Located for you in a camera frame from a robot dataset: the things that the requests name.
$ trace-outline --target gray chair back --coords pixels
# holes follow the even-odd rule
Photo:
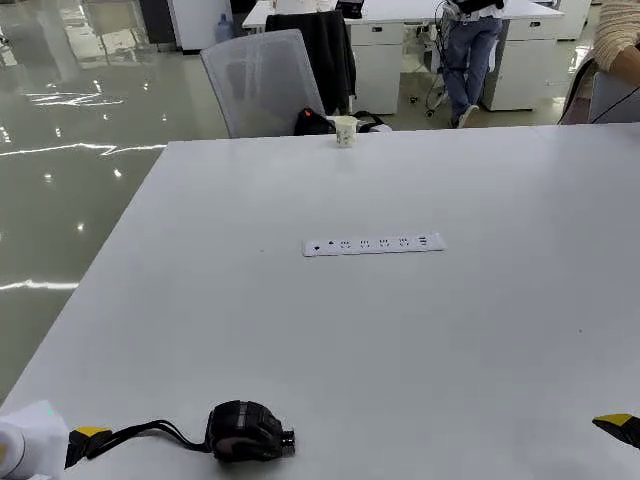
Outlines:
[[[293,135],[303,108],[325,114],[299,30],[228,40],[200,56],[230,138]]]
[[[609,73],[596,73],[589,123],[635,122],[640,122],[640,89]]]

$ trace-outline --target power outlet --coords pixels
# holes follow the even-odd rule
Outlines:
[[[304,242],[302,253],[305,257],[319,257],[366,253],[438,252],[446,248],[440,234],[431,232],[393,237],[309,240]]]

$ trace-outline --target black jacket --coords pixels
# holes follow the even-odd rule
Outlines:
[[[313,75],[327,115],[347,113],[349,95],[356,92],[356,64],[342,12],[269,15],[266,31],[302,32]]]

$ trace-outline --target shoe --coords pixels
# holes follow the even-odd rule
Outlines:
[[[456,128],[464,128],[464,126],[469,121],[469,117],[471,117],[471,115],[478,110],[480,109],[477,105],[469,105],[464,113],[460,115],[460,118],[458,119],[458,126]]]

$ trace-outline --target paper cup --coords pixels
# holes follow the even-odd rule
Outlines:
[[[353,147],[356,144],[356,127],[358,120],[354,117],[336,117],[336,139],[342,148]]]

